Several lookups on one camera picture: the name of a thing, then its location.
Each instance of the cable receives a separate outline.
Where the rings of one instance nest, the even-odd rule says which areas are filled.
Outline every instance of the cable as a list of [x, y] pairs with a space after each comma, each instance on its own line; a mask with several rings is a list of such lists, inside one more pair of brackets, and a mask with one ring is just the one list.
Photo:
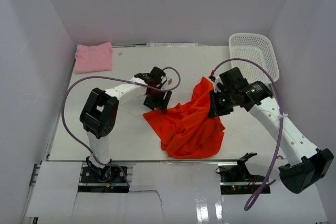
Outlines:
[[118, 178], [119, 178], [119, 176], [116, 177], [114, 180], [112, 180], [112, 181], [110, 182], [110, 185], [112, 185], [114, 182], [116, 182]]
[[[280, 96], [280, 93], [277, 89], [277, 86], [275, 85], [275, 82], [273, 81], [272, 77], [268, 74], [268, 72], [263, 69], [261, 66], [259, 66], [258, 64], [254, 63], [253, 61], [251, 60], [246, 60], [246, 59], [238, 59], [238, 58], [232, 58], [232, 59], [228, 59], [228, 60], [224, 60], [223, 62], [221, 62], [220, 64], [217, 65], [217, 67], [215, 67], [215, 69], [212, 71], [211, 75], [213, 76], [214, 72], [221, 66], [223, 65], [224, 63], [227, 63], [229, 61], [234, 61], [234, 60], [237, 60], [237, 61], [245, 61], [245, 62], [248, 62], [248, 63], [251, 63], [253, 65], [255, 65], [257, 68], [259, 68], [262, 72], [264, 72], [264, 74], [268, 77], [268, 79], [271, 81], [273, 87], [274, 87], [274, 91], [276, 93], [276, 96], [278, 98], [278, 102], [279, 102], [279, 108], [280, 108], [280, 115], [283, 115], [283, 104], [282, 104], [282, 98]], [[266, 183], [269, 179], [269, 175], [271, 174], [272, 172], [272, 169], [274, 167], [274, 164], [275, 164], [275, 161], [277, 159], [277, 156], [278, 156], [278, 152], [279, 152], [279, 149], [280, 149], [280, 142], [281, 142], [281, 137], [282, 137], [282, 130], [283, 130], [283, 121], [284, 118], [280, 118], [279, 121], [280, 121], [280, 125], [279, 125], [279, 134], [278, 134], [278, 139], [277, 139], [277, 144], [276, 144], [276, 148], [274, 150], [274, 155], [273, 155], [273, 158], [272, 158], [272, 161], [271, 161], [271, 164], [269, 165], [269, 168], [267, 170], [267, 173], [266, 173], [266, 176], [264, 178], [264, 180], [262, 181], [262, 184], [258, 187], [258, 189], [251, 195], [251, 197], [249, 197], [249, 199], [247, 200], [245, 206], [244, 206], [244, 210], [245, 211], [248, 211], [252, 206], [253, 204], [256, 202], [256, 200], [258, 199], [259, 195], [261, 194], [262, 190], [265, 188], [266, 186]]]
[[111, 175], [111, 171], [110, 171], [110, 175], [107, 177], [106, 180], [101, 181], [101, 180], [98, 179], [98, 181], [99, 181], [99, 182], [102, 182], [102, 183], [105, 183], [106, 181], [108, 181], [108, 180], [111, 178], [111, 176], [112, 176], [112, 175]]
[[[278, 155], [277, 156], [277, 159], [285, 159], [283, 156], [281, 156], [281, 155]], [[274, 182], [275, 181], [277, 181], [276, 179], [273, 179], [270, 183], [268, 183], [266, 186], [270, 186], [270, 185], [273, 185], [274, 184]]]
[[250, 178], [250, 181], [248, 182], [248, 184], [246, 186], [251, 185], [251, 183], [253, 183], [253, 177]]
[[220, 166], [220, 167], [217, 167], [217, 169], [216, 169], [215, 173], [217, 173], [217, 174], [220, 174], [220, 175], [221, 175], [221, 174], [223, 173], [223, 171], [221, 171], [221, 169], [224, 169], [224, 170], [225, 170], [227, 173], [229, 172], [229, 171], [228, 171], [228, 169], [226, 169], [226, 168], [224, 168], [224, 167], [221, 167], [221, 166]]
[[257, 176], [254, 176], [254, 181], [252, 183], [252, 185], [250, 185], [250, 188], [252, 188], [257, 182]]
[[120, 169], [120, 171], [122, 172], [122, 174], [124, 175], [124, 178], [125, 178], [125, 182], [127, 184], [128, 187], [130, 187], [130, 183], [128, 182], [127, 178], [126, 178], [126, 174], [124, 172], [124, 170], [121, 168], [120, 165], [117, 165], [117, 164], [112, 164], [112, 163], [108, 163], [108, 164], [105, 164], [105, 163], [102, 163], [100, 162], [97, 157], [95, 156], [95, 154], [93, 153], [93, 150], [86, 144], [84, 143], [83, 141], [81, 141], [79, 138], [77, 138], [72, 132], [71, 130], [69, 129], [69, 127], [67, 126], [67, 123], [65, 121], [65, 103], [67, 101], [67, 98], [68, 98], [68, 95], [70, 93], [70, 91], [77, 85], [79, 84], [80, 82], [82, 81], [85, 81], [85, 80], [89, 80], [89, 79], [105, 79], [105, 80], [112, 80], [112, 81], [120, 81], [120, 82], [125, 82], [125, 83], [128, 83], [128, 84], [135, 84], [135, 85], [139, 85], [139, 86], [142, 86], [142, 87], [146, 87], [146, 88], [149, 88], [149, 89], [153, 89], [153, 90], [156, 90], [156, 91], [159, 91], [159, 92], [167, 92], [167, 91], [171, 91], [171, 90], [174, 90], [176, 89], [180, 83], [181, 83], [181, 76], [179, 74], [179, 72], [172, 68], [172, 67], [165, 67], [163, 70], [165, 69], [172, 69], [173, 71], [175, 71], [175, 73], [177, 74], [177, 76], [179, 77], [179, 81], [177, 83], [176, 86], [170, 88], [170, 89], [166, 89], [166, 90], [161, 90], [161, 89], [157, 89], [155, 87], [152, 87], [152, 86], [148, 86], [146, 84], [142, 84], [142, 83], [138, 83], [138, 82], [132, 82], [132, 81], [128, 81], [128, 80], [123, 80], [123, 79], [118, 79], [118, 78], [113, 78], [113, 77], [106, 77], [106, 76], [88, 76], [88, 77], [84, 77], [82, 79], [79, 79], [78, 81], [74, 82], [70, 88], [65, 92], [64, 94], [64, 98], [63, 98], [63, 101], [62, 101], [62, 105], [61, 105], [61, 118], [62, 118], [62, 123], [63, 123], [63, 126], [65, 128], [65, 130], [68, 132], [68, 134], [73, 138], [75, 139], [78, 143], [80, 143], [81, 145], [83, 145], [91, 154], [92, 154], [92, 157], [94, 158], [94, 160], [100, 164], [100, 165], [103, 165], [103, 166], [115, 166], [117, 168]]

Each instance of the cable tie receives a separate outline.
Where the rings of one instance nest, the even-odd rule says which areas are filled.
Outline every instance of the cable tie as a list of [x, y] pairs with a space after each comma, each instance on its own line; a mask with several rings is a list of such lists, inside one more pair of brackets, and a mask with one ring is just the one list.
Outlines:
[[278, 118], [287, 118], [288, 117], [288, 114], [287, 113], [284, 113], [282, 115], [278, 115]]

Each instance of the white tabletop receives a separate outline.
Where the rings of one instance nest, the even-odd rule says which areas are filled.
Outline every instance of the white tabletop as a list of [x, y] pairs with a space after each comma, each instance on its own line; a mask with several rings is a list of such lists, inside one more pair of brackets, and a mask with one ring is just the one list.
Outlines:
[[[105, 72], [72, 74], [70, 83], [92, 75], [131, 79], [136, 73], [149, 72], [154, 66], [164, 68], [171, 66], [181, 74], [181, 85], [173, 91], [169, 108], [178, 103], [190, 101], [193, 88], [202, 76], [208, 77], [213, 68], [221, 61], [229, 58], [229, 47], [153, 47], [153, 48], [114, 48], [113, 69]], [[231, 68], [230, 63], [222, 66], [218, 72]], [[171, 70], [166, 71], [173, 79], [177, 76]], [[79, 121], [79, 115], [93, 88], [107, 89], [120, 83], [109, 80], [88, 80], [80, 83], [70, 93], [65, 117], [71, 131], [88, 144], [86, 132]], [[149, 109], [143, 104], [144, 97], [137, 98], [118, 108], [114, 129], [110, 133], [110, 157], [113, 161], [146, 161], [170, 160], [167, 153], [161, 150], [160, 139], [148, 125], [142, 114]], [[264, 127], [244, 109], [235, 108], [221, 121], [226, 127], [222, 148], [219, 153], [209, 159], [237, 159], [247, 152], [256, 152], [258, 156], [271, 159], [275, 141]], [[83, 161], [88, 151], [71, 138], [65, 131], [61, 120], [48, 160]]]

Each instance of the white wall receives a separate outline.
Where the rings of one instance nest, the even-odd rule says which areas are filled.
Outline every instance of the white wall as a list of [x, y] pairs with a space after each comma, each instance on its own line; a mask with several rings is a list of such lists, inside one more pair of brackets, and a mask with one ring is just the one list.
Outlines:
[[50, 0], [0, 0], [0, 223], [19, 223], [75, 47]]
[[[336, 0], [287, 0], [269, 34], [280, 69], [277, 82], [294, 124], [336, 155]], [[336, 161], [318, 190], [336, 223]]]
[[198, 42], [267, 35], [286, 0], [51, 0], [75, 43]]

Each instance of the black robot arm segment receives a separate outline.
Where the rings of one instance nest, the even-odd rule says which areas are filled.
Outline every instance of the black robot arm segment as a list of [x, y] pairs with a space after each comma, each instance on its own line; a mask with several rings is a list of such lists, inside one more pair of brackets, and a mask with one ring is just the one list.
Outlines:
[[230, 69], [219, 75], [222, 82], [216, 84], [216, 89], [210, 91], [211, 106], [209, 118], [228, 115], [233, 107], [240, 106], [249, 111], [255, 104], [260, 105], [261, 100], [272, 97], [272, 92], [260, 81], [248, 84], [238, 68]]
[[[162, 89], [171, 83], [171, 79], [167, 78], [163, 70], [154, 67], [150, 73], [136, 74], [130, 82]], [[146, 96], [145, 106], [165, 113], [172, 92], [160, 92], [134, 84], [122, 84], [106, 90], [95, 88], [91, 91], [79, 120], [84, 129], [96, 138], [107, 136], [114, 127], [118, 106], [142, 95]]]

